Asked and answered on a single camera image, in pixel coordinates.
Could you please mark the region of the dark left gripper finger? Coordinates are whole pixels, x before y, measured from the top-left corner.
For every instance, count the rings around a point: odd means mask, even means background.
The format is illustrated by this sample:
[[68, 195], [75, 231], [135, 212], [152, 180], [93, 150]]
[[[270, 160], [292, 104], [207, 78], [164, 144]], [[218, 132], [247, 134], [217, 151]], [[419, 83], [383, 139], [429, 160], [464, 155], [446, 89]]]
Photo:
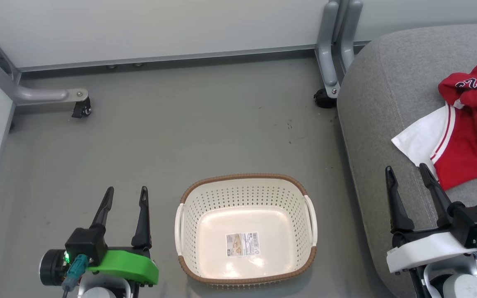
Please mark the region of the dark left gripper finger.
[[131, 245], [137, 249], [151, 249], [152, 237], [149, 220], [148, 188], [142, 186], [139, 199], [139, 216]]
[[95, 217], [90, 225], [91, 229], [102, 228], [105, 229], [108, 212], [110, 212], [113, 204], [114, 188], [108, 187], [104, 197], [100, 203], [98, 211], [95, 213]]

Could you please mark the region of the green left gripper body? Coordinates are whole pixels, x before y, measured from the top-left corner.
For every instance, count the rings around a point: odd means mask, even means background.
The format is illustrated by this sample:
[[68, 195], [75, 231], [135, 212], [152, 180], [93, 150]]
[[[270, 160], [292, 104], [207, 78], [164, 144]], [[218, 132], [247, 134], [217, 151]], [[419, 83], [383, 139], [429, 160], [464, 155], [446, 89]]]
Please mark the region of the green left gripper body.
[[102, 262], [97, 266], [89, 266], [87, 271], [147, 286], [154, 286], [159, 282], [159, 269], [151, 258], [126, 250], [108, 250]]

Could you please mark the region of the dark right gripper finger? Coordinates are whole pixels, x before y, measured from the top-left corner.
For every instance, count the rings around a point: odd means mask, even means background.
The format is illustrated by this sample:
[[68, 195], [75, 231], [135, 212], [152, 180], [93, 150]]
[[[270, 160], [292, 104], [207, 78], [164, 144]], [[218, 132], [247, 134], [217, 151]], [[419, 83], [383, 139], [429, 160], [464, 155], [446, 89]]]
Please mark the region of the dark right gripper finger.
[[437, 214], [437, 226], [439, 228], [448, 228], [452, 224], [452, 220], [447, 210], [452, 202], [425, 163], [419, 164], [419, 172], [422, 176], [424, 186], [430, 191], [430, 196], [432, 197]]
[[414, 223], [406, 213], [399, 195], [399, 184], [391, 166], [385, 168], [386, 191], [390, 210], [390, 232], [412, 231]]

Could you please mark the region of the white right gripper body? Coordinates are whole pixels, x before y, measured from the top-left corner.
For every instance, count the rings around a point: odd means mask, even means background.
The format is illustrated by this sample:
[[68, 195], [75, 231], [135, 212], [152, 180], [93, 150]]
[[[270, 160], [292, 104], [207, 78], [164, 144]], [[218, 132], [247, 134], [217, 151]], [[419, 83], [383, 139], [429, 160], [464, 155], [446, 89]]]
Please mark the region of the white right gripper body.
[[447, 259], [465, 257], [477, 252], [466, 248], [450, 232], [437, 229], [409, 231], [393, 229], [392, 249], [387, 252], [386, 262], [390, 273], [399, 273]]

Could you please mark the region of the red and white striped garment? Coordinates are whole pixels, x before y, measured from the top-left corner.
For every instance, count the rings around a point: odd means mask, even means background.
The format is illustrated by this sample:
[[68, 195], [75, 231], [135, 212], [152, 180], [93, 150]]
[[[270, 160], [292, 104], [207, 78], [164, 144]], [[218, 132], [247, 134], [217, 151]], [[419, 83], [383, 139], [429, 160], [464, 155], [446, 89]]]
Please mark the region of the red and white striped garment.
[[445, 190], [477, 179], [477, 131], [466, 109], [445, 104], [391, 141], [413, 164], [426, 164]]

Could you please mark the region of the cream perforated laundry basket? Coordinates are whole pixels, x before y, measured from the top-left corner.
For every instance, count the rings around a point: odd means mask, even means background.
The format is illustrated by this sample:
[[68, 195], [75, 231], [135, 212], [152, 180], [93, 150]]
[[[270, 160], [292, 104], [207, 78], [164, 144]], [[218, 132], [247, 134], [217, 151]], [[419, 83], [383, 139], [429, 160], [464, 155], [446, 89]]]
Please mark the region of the cream perforated laundry basket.
[[[226, 235], [258, 232], [261, 254], [228, 257]], [[178, 204], [174, 239], [191, 279], [248, 287], [293, 279], [317, 253], [316, 210], [292, 177], [272, 173], [224, 175], [197, 181]]]

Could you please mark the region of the grey fabric sofa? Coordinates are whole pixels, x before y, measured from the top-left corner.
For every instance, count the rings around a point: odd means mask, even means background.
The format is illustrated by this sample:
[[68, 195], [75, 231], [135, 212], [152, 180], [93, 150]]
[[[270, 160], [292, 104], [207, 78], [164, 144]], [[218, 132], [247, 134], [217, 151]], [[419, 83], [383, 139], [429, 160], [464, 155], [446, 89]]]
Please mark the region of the grey fabric sofa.
[[416, 298], [409, 273], [390, 273], [392, 249], [385, 168], [416, 228], [434, 228], [437, 215], [419, 169], [392, 143], [416, 120], [442, 107], [438, 84], [477, 65], [477, 24], [397, 31], [374, 39], [356, 55], [337, 99], [359, 209], [373, 266], [395, 298]]

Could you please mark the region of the white barcode label sticker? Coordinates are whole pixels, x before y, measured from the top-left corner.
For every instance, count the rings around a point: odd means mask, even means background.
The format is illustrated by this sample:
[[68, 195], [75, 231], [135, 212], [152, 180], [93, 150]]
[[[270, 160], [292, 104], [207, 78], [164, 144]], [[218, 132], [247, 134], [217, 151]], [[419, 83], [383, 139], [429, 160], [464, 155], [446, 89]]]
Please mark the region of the white barcode label sticker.
[[227, 234], [226, 254], [228, 257], [260, 255], [261, 249], [258, 232]]

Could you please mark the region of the small black caster wheel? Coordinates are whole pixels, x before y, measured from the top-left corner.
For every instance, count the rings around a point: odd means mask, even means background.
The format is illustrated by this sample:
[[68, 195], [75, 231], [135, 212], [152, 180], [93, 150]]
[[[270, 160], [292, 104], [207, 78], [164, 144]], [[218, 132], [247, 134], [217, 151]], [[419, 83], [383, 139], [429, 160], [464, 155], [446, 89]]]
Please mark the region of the small black caster wheel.
[[74, 109], [72, 110], [72, 118], [85, 118], [91, 115], [91, 112], [91, 100], [87, 97], [85, 100], [75, 103]]

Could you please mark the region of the grey curved metal frame leg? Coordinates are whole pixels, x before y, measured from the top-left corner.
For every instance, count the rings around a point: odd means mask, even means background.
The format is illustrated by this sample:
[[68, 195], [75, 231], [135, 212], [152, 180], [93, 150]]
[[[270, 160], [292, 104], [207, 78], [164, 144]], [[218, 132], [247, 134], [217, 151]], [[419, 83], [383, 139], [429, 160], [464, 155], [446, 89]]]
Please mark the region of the grey curved metal frame leg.
[[89, 97], [86, 89], [32, 89], [21, 86], [21, 73], [0, 47], [0, 88], [16, 106], [40, 104], [76, 103]]

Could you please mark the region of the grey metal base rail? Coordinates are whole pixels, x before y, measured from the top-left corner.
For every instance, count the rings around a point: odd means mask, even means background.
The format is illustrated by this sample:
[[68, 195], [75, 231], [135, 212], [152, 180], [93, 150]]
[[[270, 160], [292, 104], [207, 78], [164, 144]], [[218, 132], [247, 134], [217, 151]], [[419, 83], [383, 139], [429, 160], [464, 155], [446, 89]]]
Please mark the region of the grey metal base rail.
[[195, 54], [188, 54], [188, 55], [142, 57], [142, 58], [129, 58], [129, 59], [101, 60], [96, 62], [76, 62], [76, 63], [66, 63], [66, 64], [55, 64], [55, 65], [17, 67], [16, 69], [20, 73], [26, 73], [26, 72], [35, 72], [35, 71], [43, 71], [43, 70], [62, 70], [62, 69], [82, 68], [82, 67], [124, 65], [124, 64], [133, 64], [133, 63], [173, 62], [178, 60], [260, 55], [265, 53], [295, 52], [300, 50], [315, 50], [317, 48], [318, 48], [318, 45], [286, 46], [286, 47], [276, 47], [276, 48], [252, 49], [252, 50], [224, 51], [224, 52], [215, 52], [215, 53], [195, 53]]

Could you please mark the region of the grey upright metal frame leg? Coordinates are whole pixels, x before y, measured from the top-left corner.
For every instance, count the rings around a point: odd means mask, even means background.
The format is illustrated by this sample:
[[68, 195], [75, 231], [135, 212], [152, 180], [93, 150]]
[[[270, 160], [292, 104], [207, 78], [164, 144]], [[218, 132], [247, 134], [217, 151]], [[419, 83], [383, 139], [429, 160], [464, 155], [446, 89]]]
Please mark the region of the grey upright metal frame leg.
[[339, 95], [341, 79], [355, 58], [354, 42], [363, 0], [347, 0], [346, 9], [340, 14], [342, 0], [329, 0], [324, 6], [315, 49], [320, 75], [331, 98]]

